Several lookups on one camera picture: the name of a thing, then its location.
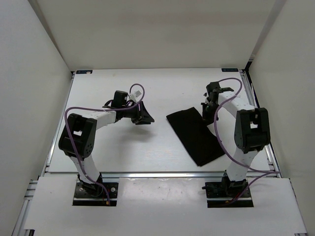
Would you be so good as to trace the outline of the blue right table label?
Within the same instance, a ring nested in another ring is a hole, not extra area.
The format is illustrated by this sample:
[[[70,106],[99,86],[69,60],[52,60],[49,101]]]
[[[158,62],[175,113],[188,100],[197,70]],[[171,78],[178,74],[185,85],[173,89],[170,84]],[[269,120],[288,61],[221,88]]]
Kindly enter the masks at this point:
[[[238,72],[239,70],[237,68],[222,68],[221,69],[222,72]]]

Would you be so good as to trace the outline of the blue table label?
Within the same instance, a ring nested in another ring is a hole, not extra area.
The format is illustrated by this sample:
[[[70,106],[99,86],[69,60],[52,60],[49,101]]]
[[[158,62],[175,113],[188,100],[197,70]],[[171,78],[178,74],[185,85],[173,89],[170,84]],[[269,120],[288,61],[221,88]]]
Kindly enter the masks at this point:
[[[238,72],[239,70],[237,68],[222,68],[221,69],[222,72]]]
[[[92,74],[93,70],[77,70],[75,74]]]

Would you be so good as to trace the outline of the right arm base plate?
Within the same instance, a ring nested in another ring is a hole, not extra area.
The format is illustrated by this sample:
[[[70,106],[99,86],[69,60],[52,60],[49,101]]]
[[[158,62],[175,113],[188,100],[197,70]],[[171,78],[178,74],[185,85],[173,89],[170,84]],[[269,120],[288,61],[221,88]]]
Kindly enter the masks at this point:
[[[201,187],[205,190],[207,208],[250,208],[254,207],[251,191],[237,188],[228,193],[221,182],[205,182]]]

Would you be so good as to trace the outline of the white front cover board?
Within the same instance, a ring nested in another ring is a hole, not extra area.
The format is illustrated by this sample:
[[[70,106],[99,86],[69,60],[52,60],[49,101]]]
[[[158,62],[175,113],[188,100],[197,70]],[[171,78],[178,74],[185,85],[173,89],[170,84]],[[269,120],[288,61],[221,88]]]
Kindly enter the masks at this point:
[[[122,178],[116,206],[73,206],[75,182],[74,176],[40,178],[25,228],[37,236],[293,236],[306,232],[285,178],[255,182],[249,208],[208,208],[201,178]]]

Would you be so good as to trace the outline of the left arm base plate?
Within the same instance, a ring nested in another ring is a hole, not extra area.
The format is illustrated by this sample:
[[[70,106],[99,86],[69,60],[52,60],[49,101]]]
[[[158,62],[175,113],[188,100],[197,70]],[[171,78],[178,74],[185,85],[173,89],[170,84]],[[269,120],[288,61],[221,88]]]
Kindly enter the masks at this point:
[[[84,187],[80,181],[77,181],[73,194],[73,206],[85,207],[116,207],[118,197],[118,182],[104,182],[103,186],[108,191],[109,201],[107,195],[102,187],[97,187],[96,190]]]

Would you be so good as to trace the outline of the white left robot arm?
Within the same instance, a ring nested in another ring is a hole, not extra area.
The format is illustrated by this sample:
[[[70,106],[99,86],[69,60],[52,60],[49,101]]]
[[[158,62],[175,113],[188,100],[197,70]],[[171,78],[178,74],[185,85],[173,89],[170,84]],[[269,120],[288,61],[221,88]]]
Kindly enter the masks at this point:
[[[64,114],[65,126],[59,139],[59,149],[75,164],[82,187],[93,197],[103,192],[101,174],[96,169],[92,158],[96,131],[109,124],[114,124],[123,118],[129,118],[136,125],[151,124],[155,120],[146,110],[142,101],[132,100],[115,102],[107,101],[101,110],[92,109],[87,116]]]

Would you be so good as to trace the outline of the blue left table label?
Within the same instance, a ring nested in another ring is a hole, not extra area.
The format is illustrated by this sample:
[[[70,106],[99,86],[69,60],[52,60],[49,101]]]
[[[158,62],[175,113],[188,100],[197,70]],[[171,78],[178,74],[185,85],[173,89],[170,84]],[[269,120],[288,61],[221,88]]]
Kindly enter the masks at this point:
[[[92,74],[93,70],[77,70],[75,74]]]

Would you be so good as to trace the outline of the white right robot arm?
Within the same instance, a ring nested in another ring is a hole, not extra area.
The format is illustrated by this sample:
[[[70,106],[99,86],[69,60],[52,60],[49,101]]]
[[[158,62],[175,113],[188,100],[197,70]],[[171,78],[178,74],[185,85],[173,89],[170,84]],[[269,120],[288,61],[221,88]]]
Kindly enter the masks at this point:
[[[221,180],[222,193],[231,197],[248,185],[246,174],[253,159],[270,144],[268,111],[250,105],[238,97],[232,88],[222,88],[218,82],[208,84],[206,90],[206,101],[201,105],[202,118],[207,125],[219,119],[219,108],[225,108],[235,118],[236,150]]]

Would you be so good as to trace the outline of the black skirt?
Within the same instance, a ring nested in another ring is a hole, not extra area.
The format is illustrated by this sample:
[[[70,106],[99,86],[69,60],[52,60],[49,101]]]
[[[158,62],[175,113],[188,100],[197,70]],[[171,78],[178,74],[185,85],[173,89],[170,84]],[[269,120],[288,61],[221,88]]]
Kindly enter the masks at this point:
[[[197,166],[202,167],[225,155],[196,108],[177,111],[166,118]]]

